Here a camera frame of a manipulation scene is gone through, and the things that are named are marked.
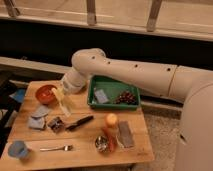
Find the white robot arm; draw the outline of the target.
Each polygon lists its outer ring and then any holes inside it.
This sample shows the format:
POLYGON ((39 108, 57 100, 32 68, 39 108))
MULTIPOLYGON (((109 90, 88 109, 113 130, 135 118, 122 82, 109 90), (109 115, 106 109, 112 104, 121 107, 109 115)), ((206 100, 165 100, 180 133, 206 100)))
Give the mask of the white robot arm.
POLYGON ((183 104, 174 171, 213 171, 213 71, 172 64, 115 60, 99 48, 76 51, 61 79, 75 94, 91 75, 134 85, 183 104))

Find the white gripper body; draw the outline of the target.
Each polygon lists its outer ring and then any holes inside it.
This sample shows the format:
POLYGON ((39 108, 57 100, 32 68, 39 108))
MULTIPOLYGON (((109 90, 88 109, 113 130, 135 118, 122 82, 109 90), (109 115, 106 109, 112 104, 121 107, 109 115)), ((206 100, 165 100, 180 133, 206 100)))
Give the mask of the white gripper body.
POLYGON ((87 82, 87 76, 75 68, 71 68, 61 79, 61 86, 65 94, 78 93, 87 82))

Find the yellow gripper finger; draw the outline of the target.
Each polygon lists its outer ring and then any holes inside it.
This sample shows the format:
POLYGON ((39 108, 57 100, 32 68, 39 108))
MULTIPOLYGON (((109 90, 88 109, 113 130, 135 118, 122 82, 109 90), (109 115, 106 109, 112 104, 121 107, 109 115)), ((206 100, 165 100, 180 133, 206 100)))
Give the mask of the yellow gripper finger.
POLYGON ((58 94, 58 91, 57 91, 57 89, 56 88, 52 88, 51 89, 51 91, 54 93, 54 95, 56 96, 56 97, 60 97, 60 95, 58 94))

